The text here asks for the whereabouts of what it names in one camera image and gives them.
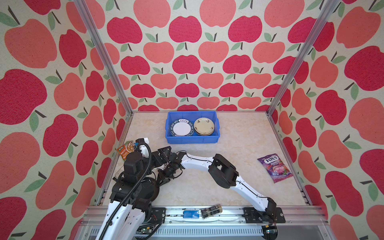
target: orange snack packet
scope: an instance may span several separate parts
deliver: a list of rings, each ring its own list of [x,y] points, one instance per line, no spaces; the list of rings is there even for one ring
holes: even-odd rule
[[[123,146],[119,147],[116,151],[121,155],[122,159],[125,161],[127,159],[127,155],[133,151],[135,148],[133,147],[133,141],[127,141]]]

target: snack bag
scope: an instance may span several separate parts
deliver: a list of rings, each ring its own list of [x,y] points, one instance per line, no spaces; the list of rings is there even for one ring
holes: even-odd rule
[[[133,145],[133,141],[127,141],[126,143],[124,143],[123,146],[119,147],[116,150],[121,155],[124,161],[127,159],[127,155],[135,150]]]
[[[263,164],[263,167],[268,171],[274,183],[293,176],[276,153],[258,158],[257,160]]]

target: apple pattern wallpaper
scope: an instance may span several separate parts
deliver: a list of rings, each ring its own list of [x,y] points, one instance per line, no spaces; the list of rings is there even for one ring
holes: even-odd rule
[[[1,1],[0,32],[0,240],[72,240],[125,109],[72,1]]]
[[[312,0],[98,2],[106,18],[99,34],[106,46],[118,49],[120,58],[111,60],[123,86],[129,83],[124,89],[134,111],[265,111],[323,5],[311,5]],[[317,51],[329,45],[331,31],[324,31]],[[308,73],[303,63],[298,81]]]
[[[338,240],[384,239],[383,7],[340,1],[323,29],[329,34],[304,59],[307,76],[295,77],[273,114]]]

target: white plate with blue rim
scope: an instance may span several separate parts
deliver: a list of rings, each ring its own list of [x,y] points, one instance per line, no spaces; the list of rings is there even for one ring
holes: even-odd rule
[[[173,121],[169,130],[172,136],[175,137],[191,136],[195,131],[193,123],[183,118]]]

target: cream plate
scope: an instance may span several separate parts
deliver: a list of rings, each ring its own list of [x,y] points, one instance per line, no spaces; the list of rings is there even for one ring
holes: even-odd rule
[[[199,118],[195,121],[194,128],[200,135],[210,135],[215,130],[215,124],[209,118]]]

